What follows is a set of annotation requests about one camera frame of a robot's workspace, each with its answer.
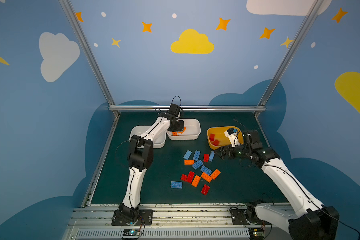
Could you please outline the white plastic bin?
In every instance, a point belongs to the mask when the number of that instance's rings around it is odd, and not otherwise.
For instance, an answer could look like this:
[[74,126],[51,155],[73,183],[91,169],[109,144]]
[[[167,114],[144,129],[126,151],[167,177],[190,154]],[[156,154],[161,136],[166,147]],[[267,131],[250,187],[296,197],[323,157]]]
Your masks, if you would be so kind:
[[173,141],[180,140],[196,140],[201,134],[201,125],[197,119],[181,119],[184,121],[184,130],[177,132],[175,135],[173,132],[167,131],[167,136]]
[[[151,126],[135,126],[130,133],[130,139],[133,135],[143,136]],[[167,134],[166,132],[162,132],[158,137],[154,140],[154,149],[162,148],[165,145]]]

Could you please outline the left side floor rail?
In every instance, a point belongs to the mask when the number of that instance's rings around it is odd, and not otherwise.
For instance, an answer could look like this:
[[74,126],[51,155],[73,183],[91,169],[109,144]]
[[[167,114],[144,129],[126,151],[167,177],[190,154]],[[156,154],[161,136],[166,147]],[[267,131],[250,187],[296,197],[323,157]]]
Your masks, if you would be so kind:
[[112,142],[112,138],[114,136],[115,128],[116,128],[116,126],[118,124],[119,118],[120,118],[119,114],[116,114],[116,116],[114,118],[114,121],[113,121],[113,124],[112,124],[111,129],[110,129],[110,132],[108,134],[107,140],[105,142],[104,148],[102,150],[102,154],[101,154],[101,156],[99,158],[98,164],[97,164],[96,169],[94,171],[94,174],[93,174],[93,176],[91,178],[91,181],[90,181],[90,184],[89,184],[88,189],[86,191],[86,194],[84,196],[84,199],[83,199],[83,201],[81,203],[81,208],[86,208],[92,202],[92,198],[93,198],[94,192],[96,190],[96,187],[97,187],[97,184],[98,184],[98,181],[99,181],[103,166],[105,164],[106,157],[108,155],[110,145],[111,145],[111,142]]

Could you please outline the white left plastic bin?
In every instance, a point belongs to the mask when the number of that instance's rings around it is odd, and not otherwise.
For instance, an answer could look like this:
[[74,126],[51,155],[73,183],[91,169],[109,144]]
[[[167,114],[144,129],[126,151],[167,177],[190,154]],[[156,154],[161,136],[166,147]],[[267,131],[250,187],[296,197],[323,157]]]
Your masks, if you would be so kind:
[[[143,136],[151,126],[135,126],[130,133],[130,139],[133,135]],[[167,134],[166,132],[162,132],[158,137],[154,140],[154,149],[162,148],[165,145]]]

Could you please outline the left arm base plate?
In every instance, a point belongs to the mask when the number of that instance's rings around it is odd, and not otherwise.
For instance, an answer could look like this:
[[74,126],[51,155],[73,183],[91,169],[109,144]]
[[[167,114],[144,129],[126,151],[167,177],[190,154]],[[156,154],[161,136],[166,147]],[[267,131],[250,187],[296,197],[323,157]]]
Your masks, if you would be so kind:
[[133,217],[129,218],[126,214],[121,213],[119,210],[114,211],[112,217],[112,226],[135,226],[143,223],[145,226],[151,226],[153,220],[153,210],[139,210],[139,213],[133,213]]

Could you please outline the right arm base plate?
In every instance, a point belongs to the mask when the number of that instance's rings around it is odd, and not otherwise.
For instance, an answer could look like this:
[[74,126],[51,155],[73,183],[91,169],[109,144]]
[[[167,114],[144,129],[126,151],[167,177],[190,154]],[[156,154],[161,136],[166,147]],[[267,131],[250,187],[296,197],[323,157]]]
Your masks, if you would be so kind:
[[262,223],[253,208],[239,209],[231,207],[229,211],[233,225],[260,225]]

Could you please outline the red lego bottom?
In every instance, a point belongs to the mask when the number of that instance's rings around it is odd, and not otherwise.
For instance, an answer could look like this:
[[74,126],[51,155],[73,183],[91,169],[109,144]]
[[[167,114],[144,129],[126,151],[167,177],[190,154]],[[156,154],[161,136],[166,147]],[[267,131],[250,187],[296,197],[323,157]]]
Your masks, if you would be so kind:
[[201,193],[206,196],[208,194],[209,190],[210,190],[210,186],[204,185],[201,190]]

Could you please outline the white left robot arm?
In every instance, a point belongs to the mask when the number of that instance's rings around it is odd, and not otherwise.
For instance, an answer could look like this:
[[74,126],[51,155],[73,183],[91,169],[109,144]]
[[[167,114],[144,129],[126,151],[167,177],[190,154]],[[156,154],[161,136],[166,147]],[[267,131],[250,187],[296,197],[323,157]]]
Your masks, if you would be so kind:
[[154,159],[154,141],[166,131],[181,132],[184,121],[180,120],[182,108],[171,104],[168,111],[160,112],[156,121],[142,135],[133,135],[128,152],[129,180],[126,195],[116,211],[116,216],[127,225],[138,221],[141,190],[144,176]]

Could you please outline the right green circuit board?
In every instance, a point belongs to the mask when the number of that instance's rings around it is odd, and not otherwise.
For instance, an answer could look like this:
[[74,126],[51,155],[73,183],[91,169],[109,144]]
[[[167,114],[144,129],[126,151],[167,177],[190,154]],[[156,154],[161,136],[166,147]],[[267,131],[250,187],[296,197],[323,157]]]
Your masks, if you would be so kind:
[[263,240],[265,232],[261,228],[250,228],[249,229],[249,240]]

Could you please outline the yellow plastic bin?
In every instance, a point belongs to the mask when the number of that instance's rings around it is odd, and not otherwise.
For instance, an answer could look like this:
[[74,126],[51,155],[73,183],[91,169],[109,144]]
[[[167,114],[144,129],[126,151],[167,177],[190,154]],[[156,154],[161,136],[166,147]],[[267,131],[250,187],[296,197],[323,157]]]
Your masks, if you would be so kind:
[[[214,127],[214,128],[209,128],[207,130],[207,139],[208,139],[208,144],[210,146],[210,148],[212,150],[216,150],[220,147],[223,147],[223,146],[228,146],[228,145],[231,145],[229,139],[225,136],[224,132],[229,129],[229,128],[236,128],[238,130],[240,130],[239,128],[237,127],[234,127],[234,126],[227,126],[227,127]],[[215,140],[219,140],[220,141],[220,144],[218,146],[213,146],[212,145],[212,142],[209,140],[209,135],[210,134],[214,134],[215,135]]]

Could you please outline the long red lego brick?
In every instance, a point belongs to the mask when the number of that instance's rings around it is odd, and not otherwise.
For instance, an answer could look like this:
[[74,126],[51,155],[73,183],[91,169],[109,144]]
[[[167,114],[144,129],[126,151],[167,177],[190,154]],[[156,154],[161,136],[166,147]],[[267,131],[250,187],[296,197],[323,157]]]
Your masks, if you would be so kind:
[[195,173],[190,171],[189,174],[187,175],[186,182],[191,184],[193,182],[194,177],[195,177]]

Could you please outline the white middle plastic bin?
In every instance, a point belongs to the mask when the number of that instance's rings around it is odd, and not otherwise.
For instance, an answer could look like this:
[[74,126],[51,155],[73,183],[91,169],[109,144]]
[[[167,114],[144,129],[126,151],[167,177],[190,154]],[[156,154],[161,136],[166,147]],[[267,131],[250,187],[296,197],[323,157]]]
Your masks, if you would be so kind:
[[180,140],[196,140],[201,134],[201,125],[197,119],[181,119],[184,121],[184,130],[177,132],[175,135],[173,132],[167,131],[167,136],[173,141]]

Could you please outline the right aluminium frame post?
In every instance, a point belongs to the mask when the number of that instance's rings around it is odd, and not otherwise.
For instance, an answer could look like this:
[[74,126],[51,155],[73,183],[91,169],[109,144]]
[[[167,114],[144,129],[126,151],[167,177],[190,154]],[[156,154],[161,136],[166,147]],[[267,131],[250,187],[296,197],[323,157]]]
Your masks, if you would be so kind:
[[315,0],[313,1],[313,4],[311,8],[309,9],[306,17],[304,18],[300,28],[298,29],[294,41],[288,48],[283,60],[281,61],[281,64],[279,65],[275,75],[271,79],[271,82],[269,83],[268,87],[266,88],[263,96],[261,97],[258,106],[259,107],[265,107],[268,100],[270,99],[272,93],[276,89],[278,83],[280,82],[282,76],[286,72],[289,64],[291,63],[293,57],[295,56],[296,52],[298,51],[301,43],[303,42],[305,36],[309,32],[310,28],[312,27],[314,21],[316,20],[317,16],[319,15],[319,10],[321,6],[323,5],[324,0]]

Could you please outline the blue lego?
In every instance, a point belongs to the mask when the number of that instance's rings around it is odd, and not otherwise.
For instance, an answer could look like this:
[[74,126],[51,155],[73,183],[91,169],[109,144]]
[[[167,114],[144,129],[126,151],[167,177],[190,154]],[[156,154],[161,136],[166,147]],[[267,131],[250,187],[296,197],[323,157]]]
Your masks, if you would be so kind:
[[183,183],[177,182],[177,181],[171,181],[170,187],[171,187],[171,189],[182,189]]
[[200,168],[203,165],[203,161],[202,160],[198,160],[196,161],[194,164],[192,164],[192,167],[194,168],[194,170],[197,170],[198,168]]
[[192,154],[192,151],[187,150],[187,152],[186,152],[185,155],[184,155],[184,159],[185,159],[185,160],[189,160],[191,154]]
[[212,162],[215,156],[215,152],[211,151],[210,155],[209,155],[209,162]]
[[194,160],[194,161],[198,161],[198,160],[199,160],[200,153],[201,153],[200,151],[195,151],[194,157],[193,157],[193,160]]
[[212,171],[204,165],[202,165],[201,171],[209,176],[212,174]]

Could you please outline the orange lego row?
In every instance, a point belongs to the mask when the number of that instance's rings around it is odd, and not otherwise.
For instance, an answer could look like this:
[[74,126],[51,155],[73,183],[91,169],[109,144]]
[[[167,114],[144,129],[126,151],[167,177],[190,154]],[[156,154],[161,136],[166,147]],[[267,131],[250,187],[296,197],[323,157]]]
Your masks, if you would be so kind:
[[195,163],[194,160],[184,160],[184,165],[193,165]]

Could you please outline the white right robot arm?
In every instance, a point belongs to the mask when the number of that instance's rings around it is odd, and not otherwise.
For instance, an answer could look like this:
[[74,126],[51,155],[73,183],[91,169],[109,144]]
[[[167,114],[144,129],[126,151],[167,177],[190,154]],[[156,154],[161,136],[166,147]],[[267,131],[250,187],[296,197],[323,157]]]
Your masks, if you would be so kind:
[[252,202],[245,211],[250,225],[268,222],[287,232],[294,240],[335,239],[340,216],[338,211],[332,206],[326,207],[314,197],[290,172],[279,154],[263,146],[258,131],[242,133],[229,128],[224,135],[230,142],[216,149],[215,154],[222,159],[251,160],[276,184],[293,209],[292,213],[287,213],[273,203]]

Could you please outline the horizontal aluminium frame rail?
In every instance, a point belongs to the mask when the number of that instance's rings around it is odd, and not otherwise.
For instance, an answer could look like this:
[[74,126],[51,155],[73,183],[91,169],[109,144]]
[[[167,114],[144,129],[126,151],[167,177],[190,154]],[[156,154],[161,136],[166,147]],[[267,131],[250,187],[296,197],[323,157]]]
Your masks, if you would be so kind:
[[[110,111],[166,111],[170,106],[134,106],[134,105],[110,105]],[[182,106],[184,111],[191,112],[264,112],[264,106]]]

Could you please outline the floor rail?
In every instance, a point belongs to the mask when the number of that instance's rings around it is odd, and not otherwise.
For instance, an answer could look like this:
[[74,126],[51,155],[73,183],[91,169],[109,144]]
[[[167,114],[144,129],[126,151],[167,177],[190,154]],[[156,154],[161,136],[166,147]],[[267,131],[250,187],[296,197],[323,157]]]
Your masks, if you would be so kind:
[[118,124],[119,118],[120,118],[119,114],[116,114],[116,116],[114,118],[114,121],[113,121],[113,124],[112,124],[111,129],[110,129],[110,132],[108,134],[107,140],[105,142],[104,148],[102,150],[102,154],[101,154],[101,156],[99,158],[98,164],[97,164],[96,169],[94,171],[94,174],[93,174],[93,176],[91,178],[91,181],[90,181],[90,184],[89,184],[88,189],[86,191],[86,194],[84,196],[84,199],[83,199],[83,201],[81,203],[81,208],[86,208],[92,202],[92,198],[93,198],[94,192],[96,190],[96,187],[97,187],[97,184],[98,184],[98,181],[99,181],[103,166],[105,164],[106,157],[108,155],[110,145],[111,145],[111,142],[112,142],[112,138],[114,136],[115,128],[116,128],[116,126]]
[[260,130],[261,130],[261,133],[262,133],[262,135],[263,135],[263,137],[264,137],[264,139],[265,139],[265,142],[267,143],[267,146],[270,148],[271,147],[271,145],[270,145],[270,143],[269,143],[269,140],[268,140],[268,138],[267,138],[267,135],[266,135],[266,133],[264,132],[264,129],[263,129],[263,127],[262,127],[262,125],[261,125],[261,123],[260,123],[260,121],[259,121],[259,116],[260,116],[260,113],[261,112],[258,112],[258,111],[255,111],[254,112],[254,117],[255,117],[255,120],[256,120],[256,122],[257,122],[257,124],[258,124],[258,126],[259,126],[259,128],[260,128]]

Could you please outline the left green circuit board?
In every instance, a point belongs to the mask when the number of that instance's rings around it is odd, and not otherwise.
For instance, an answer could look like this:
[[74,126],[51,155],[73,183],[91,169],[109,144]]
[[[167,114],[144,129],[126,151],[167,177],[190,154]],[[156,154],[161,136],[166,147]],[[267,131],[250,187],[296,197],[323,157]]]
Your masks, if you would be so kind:
[[123,229],[123,238],[139,238],[142,231],[139,229]]

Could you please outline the right side floor rail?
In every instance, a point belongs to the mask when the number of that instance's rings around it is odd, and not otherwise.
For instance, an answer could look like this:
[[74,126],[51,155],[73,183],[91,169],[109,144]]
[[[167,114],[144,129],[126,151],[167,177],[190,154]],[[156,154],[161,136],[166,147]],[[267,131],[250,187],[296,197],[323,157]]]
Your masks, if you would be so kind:
[[263,137],[264,137],[264,139],[265,139],[265,142],[267,143],[267,146],[270,148],[271,147],[271,145],[270,145],[270,143],[269,143],[269,140],[268,140],[268,138],[267,138],[267,135],[266,135],[266,133],[264,132],[264,129],[263,129],[263,127],[262,127],[262,125],[261,125],[261,123],[260,123],[260,121],[259,121],[259,116],[260,116],[260,113],[261,112],[258,112],[258,111],[255,111],[254,112],[254,117],[255,117],[255,120],[256,120],[256,122],[257,122],[257,124],[258,124],[258,126],[259,126],[259,128],[260,128],[260,130],[261,130],[261,133],[262,133],[262,135],[263,135]]

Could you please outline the left aluminium frame post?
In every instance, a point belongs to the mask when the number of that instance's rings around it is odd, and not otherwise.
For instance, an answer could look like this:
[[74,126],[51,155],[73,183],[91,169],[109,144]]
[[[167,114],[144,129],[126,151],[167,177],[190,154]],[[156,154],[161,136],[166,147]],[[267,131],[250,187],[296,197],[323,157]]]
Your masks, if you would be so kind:
[[59,0],[59,3],[62,6],[62,9],[70,22],[70,25],[79,41],[79,44],[89,62],[89,65],[99,83],[99,86],[108,102],[109,105],[114,105],[114,99],[112,97],[112,94],[109,90],[109,87],[105,81],[105,78],[103,74],[101,73],[100,67],[95,59],[95,56],[91,50],[91,46],[84,34],[84,31],[81,27],[80,21],[78,20],[76,13],[74,11],[74,8],[72,6],[71,1],[68,0]]

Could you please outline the green circuit board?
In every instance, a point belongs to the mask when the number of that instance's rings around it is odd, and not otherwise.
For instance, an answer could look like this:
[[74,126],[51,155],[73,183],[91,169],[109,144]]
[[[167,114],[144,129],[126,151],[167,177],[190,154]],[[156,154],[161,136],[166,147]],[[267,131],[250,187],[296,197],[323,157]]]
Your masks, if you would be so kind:
[[142,231],[139,229],[123,229],[123,238],[139,238]]
[[261,228],[250,228],[249,229],[249,240],[263,240],[265,232]]

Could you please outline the blue lego on edge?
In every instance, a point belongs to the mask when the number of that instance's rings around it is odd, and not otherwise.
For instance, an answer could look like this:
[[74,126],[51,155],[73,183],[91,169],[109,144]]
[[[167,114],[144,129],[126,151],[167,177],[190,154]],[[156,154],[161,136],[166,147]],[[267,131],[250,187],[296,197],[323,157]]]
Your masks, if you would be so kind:
[[210,155],[209,155],[209,162],[212,162],[215,156],[215,152],[211,151]]

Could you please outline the aluminium frame post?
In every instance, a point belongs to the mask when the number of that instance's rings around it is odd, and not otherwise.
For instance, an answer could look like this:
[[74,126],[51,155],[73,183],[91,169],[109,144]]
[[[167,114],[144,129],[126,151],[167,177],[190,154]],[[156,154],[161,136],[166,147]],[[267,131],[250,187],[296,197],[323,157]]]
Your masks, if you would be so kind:
[[76,13],[74,11],[74,8],[72,6],[71,1],[68,0],[59,0],[59,3],[62,6],[62,9],[70,22],[70,25],[79,41],[79,44],[89,62],[89,65],[99,83],[99,86],[108,102],[109,105],[114,105],[114,99],[112,97],[112,94],[109,90],[109,87],[105,81],[105,78],[103,74],[101,73],[100,67],[95,59],[95,56],[91,50],[91,46],[84,34],[84,31],[81,27],[80,21],[78,20]]
[[283,60],[281,61],[281,64],[279,65],[275,75],[271,79],[271,82],[269,83],[268,87],[266,88],[263,96],[261,97],[258,106],[259,107],[265,107],[268,100],[270,99],[272,93],[276,89],[278,83],[280,82],[282,76],[286,72],[289,64],[291,63],[293,57],[295,56],[296,52],[298,51],[301,43],[303,42],[305,36],[309,32],[310,28],[312,27],[314,21],[316,20],[317,16],[319,15],[319,10],[321,6],[323,5],[324,0],[315,0],[313,1],[313,4],[311,8],[309,9],[306,17],[304,18],[300,28],[298,29],[294,41],[288,48]]

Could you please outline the small red lego lower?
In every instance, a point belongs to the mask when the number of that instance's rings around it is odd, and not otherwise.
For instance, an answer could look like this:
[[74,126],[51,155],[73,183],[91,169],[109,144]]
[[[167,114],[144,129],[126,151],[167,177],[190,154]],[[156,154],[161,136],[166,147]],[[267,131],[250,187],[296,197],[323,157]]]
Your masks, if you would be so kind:
[[182,174],[182,176],[181,176],[181,180],[186,182],[186,181],[187,181],[187,177],[188,177],[187,175]]

